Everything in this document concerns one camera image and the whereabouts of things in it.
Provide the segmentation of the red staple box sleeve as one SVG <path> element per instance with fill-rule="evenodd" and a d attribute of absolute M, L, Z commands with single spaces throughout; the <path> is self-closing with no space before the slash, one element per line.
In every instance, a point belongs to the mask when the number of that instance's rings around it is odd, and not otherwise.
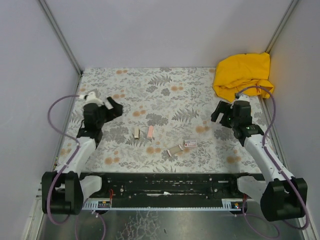
<path fill-rule="evenodd" d="M 198 142 L 195 139 L 184 140 L 185 148 L 195 148 L 198 146 Z"/>

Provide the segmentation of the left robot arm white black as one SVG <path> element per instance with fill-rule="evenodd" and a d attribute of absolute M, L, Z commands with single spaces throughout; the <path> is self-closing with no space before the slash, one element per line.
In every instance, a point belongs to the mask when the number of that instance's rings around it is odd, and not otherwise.
<path fill-rule="evenodd" d="M 75 137 L 65 134 L 65 137 L 75 141 L 75 150 L 69 154 L 67 161 L 57 165 L 55 171 L 47 171 L 41 178 L 42 211 L 48 216 L 78 215 L 85 199 L 102 188 L 101 177 L 80 179 L 80 175 L 102 140 L 104 124 L 123 114 L 123 106 L 110 96 L 106 101 L 111 108 L 94 92 L 78 95 L 78 98 L 84 100 L 83 120 Z"/>

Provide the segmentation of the metal stapler magazine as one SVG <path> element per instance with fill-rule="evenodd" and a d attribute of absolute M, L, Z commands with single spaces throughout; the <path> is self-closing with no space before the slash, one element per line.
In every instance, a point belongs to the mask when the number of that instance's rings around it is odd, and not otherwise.
<path fill-rule="evenodd" d="M 134 139 L 137 140 L 140 137 L 140 129 L 138 127 L 134 128 Z"/>

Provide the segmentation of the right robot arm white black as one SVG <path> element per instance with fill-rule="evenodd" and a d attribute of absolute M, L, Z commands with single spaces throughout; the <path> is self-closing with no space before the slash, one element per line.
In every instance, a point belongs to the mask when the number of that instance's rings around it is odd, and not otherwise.
<path fill-rule="evenodd" d="M 266 141 L 266 135 L 253 123 L 251 105 L 248 100 L 234 103 L 220 101 L 211 115 L 216 122 L 232 129 L 234 137 L 253 157 L 265 183 L 252 176 L 237 179 L 237 188 L 260 204 L 264 217 L 269 222 L 308 217 L 306 200 L 308 185 L 303 178 L 296 178 L 281 163 Z"/>

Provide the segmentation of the staple box tray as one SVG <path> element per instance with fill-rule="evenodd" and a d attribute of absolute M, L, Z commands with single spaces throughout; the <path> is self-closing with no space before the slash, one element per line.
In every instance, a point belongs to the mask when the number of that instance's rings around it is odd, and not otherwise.
<path fill-rule="evenodd" d="M 167 150 L 167 153 L 170 157 L 172 157 L 173 155 L 177 154 L 177 153 L 180 153 L 184 150 L 184 148 L 179 144 L 179 145 L 176 145 L 174 147 L 171 147 Z"/>

